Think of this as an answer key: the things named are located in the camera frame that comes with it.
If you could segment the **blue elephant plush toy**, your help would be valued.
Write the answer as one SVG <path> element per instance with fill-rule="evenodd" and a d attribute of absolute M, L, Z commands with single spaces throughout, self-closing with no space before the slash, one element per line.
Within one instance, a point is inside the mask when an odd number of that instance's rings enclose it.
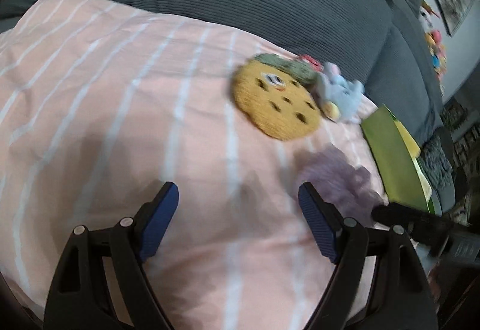
<path fill-rule="evenodd" d="M 320 111 L 335 123 L 359 123 L 358 111 L 364 86 L 360 81 L 345 79 L 339 67 L 331 62 L 323 63 L 314 89 L 314 98 Z"/>

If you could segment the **green towel cloth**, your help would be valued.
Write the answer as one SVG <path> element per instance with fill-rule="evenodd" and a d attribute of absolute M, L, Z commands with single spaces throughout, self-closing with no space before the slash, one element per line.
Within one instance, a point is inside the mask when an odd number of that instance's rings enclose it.
<path fill-rule="evenodd" d="M 314 85 L 320 72 L 316 72 L 306 62 L 298 60 L 298 56 L 293 59 L 286 59 L 273 53 L 261 53 L 254 57 L 258 62 L 287 73 L 303 86 Z"/>

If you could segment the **grey knitted throw blanket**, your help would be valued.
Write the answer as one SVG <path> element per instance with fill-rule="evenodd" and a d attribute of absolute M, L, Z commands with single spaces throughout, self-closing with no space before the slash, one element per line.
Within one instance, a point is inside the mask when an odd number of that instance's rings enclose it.
<path fill-rule="evenodd" d="M 443 150 L 441 138 L 438 135 L 431 136 L 423 144 L 419 164 L 431 188 L 439 197 L 455 197 L 452 164 Z"/>

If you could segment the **red white patterned pouch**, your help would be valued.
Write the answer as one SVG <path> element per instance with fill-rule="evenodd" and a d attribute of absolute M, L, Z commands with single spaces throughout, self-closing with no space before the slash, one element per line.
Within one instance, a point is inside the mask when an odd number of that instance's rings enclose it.
<path fill-rule="evenodd" d="M 316 72 L 323 72 L 323 65 L 319 61 L 317 61 L 315 58 L 311 57 L 310 55 L 306 55 L 306 54 L 299 55 L 298 60 L 302 62 L 306 62 Z"/>

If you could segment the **green cardboard box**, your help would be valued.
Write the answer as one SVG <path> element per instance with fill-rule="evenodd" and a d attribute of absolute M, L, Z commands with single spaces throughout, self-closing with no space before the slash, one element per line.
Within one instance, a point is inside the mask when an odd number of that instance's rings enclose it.
<path fill-rule="evenodd" d="M 394 114 L 382 105 L 360 125 L 377 164 L 384 191 L 390 202 L 440 215 L 441 206 L 433 189 L 430 201 L 425 201 L 413 161 L 394 119 Z"/>

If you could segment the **yellow cookie plush toy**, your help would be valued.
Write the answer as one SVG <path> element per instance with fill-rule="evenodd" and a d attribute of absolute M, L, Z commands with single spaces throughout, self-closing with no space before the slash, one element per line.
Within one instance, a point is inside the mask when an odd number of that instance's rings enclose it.
<path fill-rule="evenodd" d="M 240 66 L 233 75 L 231 91 L 241 112 L 265 135 L 290 141 L 315 132 L 320 111 L 307 89 L 287 71 L 312 68 L 305 62 L 262 53 Z"/>

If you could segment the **purple mesh bath pouf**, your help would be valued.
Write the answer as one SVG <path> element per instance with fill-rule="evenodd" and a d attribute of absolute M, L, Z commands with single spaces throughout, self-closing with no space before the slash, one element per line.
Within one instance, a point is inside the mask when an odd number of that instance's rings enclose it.
<path fill-rule="evenodd" d="M 320 197 L 336 206 L 343 217 L 352 217 L 364 226 L 373 223 L 371 212 L 384 203 L 373 190 L 371 174 L 363 166 L 353 167 L 347 156 L 334 146 L 314 153 L 297 175 L 296 184 L 311 183 Z"/>

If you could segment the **pink white striped blanket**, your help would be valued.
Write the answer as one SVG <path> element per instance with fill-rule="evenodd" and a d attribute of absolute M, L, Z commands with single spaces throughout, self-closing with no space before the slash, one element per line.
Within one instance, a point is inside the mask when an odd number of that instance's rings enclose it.
<path fill-rule="evenodd" d="M 301 329 L 334 269 L 297 202 L 328 145 L 376 168 L 362 130 L 323 121 L 276 141 L 232 103 L 231 75 L 277 47 L 108 0 L 39 0 L 1 34 L 1 272 L 42 315 L 73 228 L 108 228 L 166 181 L 176 214 L 148 280 L 177 329 Z"/>

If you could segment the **yellow green sponge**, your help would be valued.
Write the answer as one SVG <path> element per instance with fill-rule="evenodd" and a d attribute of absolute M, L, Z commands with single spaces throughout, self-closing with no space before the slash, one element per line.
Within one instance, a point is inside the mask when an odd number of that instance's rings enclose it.
<path fill-rule="evenodd" d="M 412 159 L 413 165 L 414 165 L 415 170 L 416 170 L 416 174 L 419 178 L 419 181 L 420 181 L 420 184 L 421 184 L 421 187 L 422 187 L 422 191 L 424 193 L 425 201 L 429 202 L 431 200 L 431 196 L 432 196 L 432 188 L 431 188 L 431 185 L 430 185 L 429 181 L 425 177 L 425 175 L 424 175 L 424 173 L 423 173 L 423 171 L 420 167 L 420 164 L 418 162 L 418 158 L 420 156 L 421 149 L 418 146 L 418 144 L 416 143 L 416 141 L 413 139 L 413 137 L 410 135 L 410 133 L 408 132 L 406 127 L 402 124 L 402 122 L 400 122 L 397 119 L 394 119 L 394 124 L 396 125 L 397 130 L 399 131 L 399 134 L 402 138 L 402 141 L 403 141 L 403 143 L 405 144 L 405 146 L 408 150 L 408 154 L 409 154 L 410 158 Z"/>

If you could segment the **colourful plush toys on sofa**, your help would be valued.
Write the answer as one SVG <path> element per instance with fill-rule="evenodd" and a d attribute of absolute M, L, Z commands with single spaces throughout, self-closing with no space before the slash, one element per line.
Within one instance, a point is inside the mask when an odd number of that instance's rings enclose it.
<path fill-rule="evenodd" d="M 432 58 L 433 70 L 439 82 L 442 82 L 442 78 L 447 73 L 446 48 L 442 43 L 443 38 L 441 32 L 434 27 L 432 21 L 433 16 L 439 18 L 439 15 L 424 0 L 421 0 L 419 14 L 419 20 L 424 30 L 425 41 Z"/>

